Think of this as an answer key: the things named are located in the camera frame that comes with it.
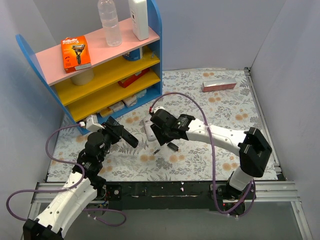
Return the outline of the white remote control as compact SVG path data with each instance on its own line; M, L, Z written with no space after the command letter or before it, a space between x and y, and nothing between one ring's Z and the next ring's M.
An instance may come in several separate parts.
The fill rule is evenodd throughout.
M153 142L155 141L157 138L151 128L152 126L152 122L148 119L144 119L143 120L143 125L144 125L144 130L145 130L145 134L146 134L146 138L148 141Z

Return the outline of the black remote battery cover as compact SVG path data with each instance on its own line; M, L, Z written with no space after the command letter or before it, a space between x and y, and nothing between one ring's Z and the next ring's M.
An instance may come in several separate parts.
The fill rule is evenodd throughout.
M179 150L179 147L178 147L177 145L175 145L174 143L172 143L172 142L169 142L169 143L167 144L167 146L168 146L171 150L173 150L173 151L175 151L175 152L177 152L177 151Z

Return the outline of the black TV remote control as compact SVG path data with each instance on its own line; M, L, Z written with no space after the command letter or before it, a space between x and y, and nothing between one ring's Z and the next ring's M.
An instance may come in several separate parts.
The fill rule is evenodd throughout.
M113 117L109 117L105 124L112 124L112 125L121 125L119 122L117 122ZM127 142L131 147L136 148L138 146L139 140L134 137L131 133L129 133L125 127L123 130L123 136L122 138L125 142Z

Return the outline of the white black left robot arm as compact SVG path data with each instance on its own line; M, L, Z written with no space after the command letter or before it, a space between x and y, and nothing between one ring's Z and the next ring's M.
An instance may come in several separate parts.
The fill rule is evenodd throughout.
M63 188L43 212L23 225L25 240L62 240L81 212L92 200L107 194L106 180L98 174L102 162L124 134L120 124L103 123L102 128L87 137Z

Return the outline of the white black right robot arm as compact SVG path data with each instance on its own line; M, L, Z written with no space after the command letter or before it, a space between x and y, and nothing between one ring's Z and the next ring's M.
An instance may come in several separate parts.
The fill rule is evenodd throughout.
M253 178L261 178L272 153L272 147L255 127L247 131L227 129L215 125L206 126L194 116L181 114L175 117L160 107L151 111L151 129L162 146L173 140L214 143L239 157L240 164L231 174L225 186L217 193L225 198L237 199Z

